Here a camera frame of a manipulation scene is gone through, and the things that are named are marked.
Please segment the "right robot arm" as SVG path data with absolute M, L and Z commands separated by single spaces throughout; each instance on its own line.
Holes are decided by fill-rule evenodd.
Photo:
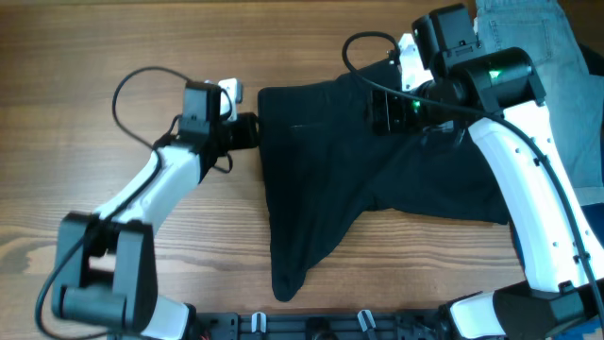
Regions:
M 603 248 L 562 166 L 545 89 L 529 55 L 483 49 L 463 5 L 413 23 L 389 58 L 406 87 L 376 85 L 378 135 L 463 126 L 488 162 L 523 250 L 522 282 L 443 305 L 442 339 L 545 339 L 603 316 Z

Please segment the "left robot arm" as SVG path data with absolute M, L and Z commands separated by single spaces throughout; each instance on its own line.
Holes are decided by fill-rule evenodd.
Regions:
M 195 308 L 159 294 L 154 236 L 220 157 L 258 144 L 257 117 L 238 113 L 236 78 L 185 85 L 183 112 L 147 165 L 92 213 L 60 222 L 55 269 L 44 286 L 55 317 L 101 326 L 113 339 L 196 339 Z

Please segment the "light blue denim shorts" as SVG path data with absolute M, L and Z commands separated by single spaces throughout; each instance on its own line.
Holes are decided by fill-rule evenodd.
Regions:
M 487 52 L 519 47 L 533 60 L 579 204 L 601 203 L 603 78 L 589 73 L 564 11 L 551 0 L 477 0 L 476 6 L 475 29 Z

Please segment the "blue garment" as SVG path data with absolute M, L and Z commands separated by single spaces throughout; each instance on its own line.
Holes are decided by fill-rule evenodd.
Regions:
M 597 203 L 581 207 L 583 214 L 589 223 L 593 234 L 598 242 L 603 245 L 603 204 Z M 510 223 L 512 233 L 512 243 L 518 256 L 522 269 L 525 269 L 524 255 L 520 240 L 513 222 Z M 553 337 L 554 340 L 584 340 L 586 335 L 595 335 L 601 325 L 598 320 L 594 319 L 578 325 L 572 329 L 568 329 Z

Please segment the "black shorts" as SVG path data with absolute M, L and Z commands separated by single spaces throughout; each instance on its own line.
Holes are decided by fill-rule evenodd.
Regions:
M 260 159 L 271 230 L 272 288 L 291 300 L 307 272 L 366 211 L 507 224 L 495 176 L 470 136 L 375 135 L 370 85 L 399 89 L 387 61 L 357 75 L 259 92 Z

